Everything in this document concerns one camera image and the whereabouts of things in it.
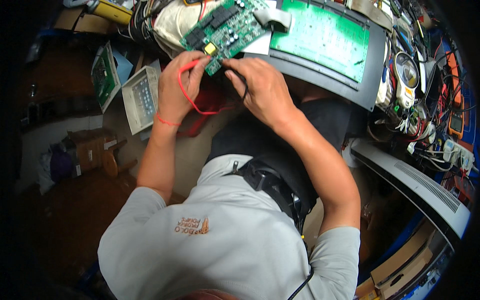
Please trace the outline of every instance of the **gray t-shirt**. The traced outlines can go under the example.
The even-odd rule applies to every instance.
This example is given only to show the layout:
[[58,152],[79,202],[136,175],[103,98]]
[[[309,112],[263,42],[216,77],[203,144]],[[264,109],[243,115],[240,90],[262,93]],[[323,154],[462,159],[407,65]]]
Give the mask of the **gray t-shirt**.
[[135,189],[102,236],[100,270],[119,299],[172,299],[218,289],[240,299],[351,300],[357,285],[360,231],[328,230],[307,257],[293,220],[265,192],[231,172],[251,157],[208,162],[183,204]]

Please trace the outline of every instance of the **white plastic box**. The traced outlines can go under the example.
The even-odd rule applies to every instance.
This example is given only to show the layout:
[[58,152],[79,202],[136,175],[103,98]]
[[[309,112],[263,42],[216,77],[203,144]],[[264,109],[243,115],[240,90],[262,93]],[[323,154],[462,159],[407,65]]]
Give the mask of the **white plastic box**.
[[155,68],[141,68],[125,82],[121,92],[132,134],[152,126],[158,109],[158,75]]

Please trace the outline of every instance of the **ventilation grille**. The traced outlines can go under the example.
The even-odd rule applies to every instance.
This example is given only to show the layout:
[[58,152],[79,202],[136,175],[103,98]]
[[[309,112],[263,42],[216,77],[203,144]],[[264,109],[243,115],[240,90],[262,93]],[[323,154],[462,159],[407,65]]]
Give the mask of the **ventilation grille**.
[[403,161],[397,161],[394,165],[395,168],[399,169],[407,176],[418,182],[421,186],[429,190],[432,194],[438,197],[445,205],[450,208],[454,213],[460,206],[460,201],[455,198],[449,191],[444,187],[440,186],[433,179],[408,165]]

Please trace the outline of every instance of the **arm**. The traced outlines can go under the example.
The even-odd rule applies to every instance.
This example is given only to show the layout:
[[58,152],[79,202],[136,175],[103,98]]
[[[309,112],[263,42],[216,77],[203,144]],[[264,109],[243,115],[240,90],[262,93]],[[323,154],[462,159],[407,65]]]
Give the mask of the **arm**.
[[[192,108],[178,83],[180,67],[200,59],[190,71],[182,74],[183,87],[192,100],[198,96],[200,81],[208,63],[199,51],[183,52],[163,70],[158,81],[158,114],[162,120],[181,123]],[[152,134],[145,149],[137,176],[137,187],[148,187],[162,196],[168,205],[175,179],[175,137],[178,126],[160,122],[154,116]]]
[[[245,77],[245,106],[287,141],[302,159],[324,204],[319,235],[340,226],[360,228],[360,195],[341,155],[292,102],[283,75],[260,59],[227,60],[225,66]],[[245,84],[232,71],[226,76],[242,95]]]

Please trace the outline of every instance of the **yellow transformer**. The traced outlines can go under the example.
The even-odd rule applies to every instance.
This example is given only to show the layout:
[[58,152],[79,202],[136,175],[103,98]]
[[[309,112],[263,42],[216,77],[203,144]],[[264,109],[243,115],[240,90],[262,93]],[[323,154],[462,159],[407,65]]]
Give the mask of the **yellow transformer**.
[[95,0],[88,7],[90,13],[123,25],[127,25],[132,17],[131,10],[107,0]]

